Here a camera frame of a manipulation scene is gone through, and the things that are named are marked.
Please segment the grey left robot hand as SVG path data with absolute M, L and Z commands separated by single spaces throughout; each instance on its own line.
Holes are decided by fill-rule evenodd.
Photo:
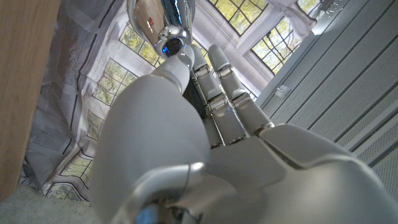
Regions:
M 212 148 L 182 96 L 197 57 L 185 46 L 110 108 L 91 184 L 103 223 L 397 222 L 372 169 L 306 129 L 253 118 L 253 136 Z

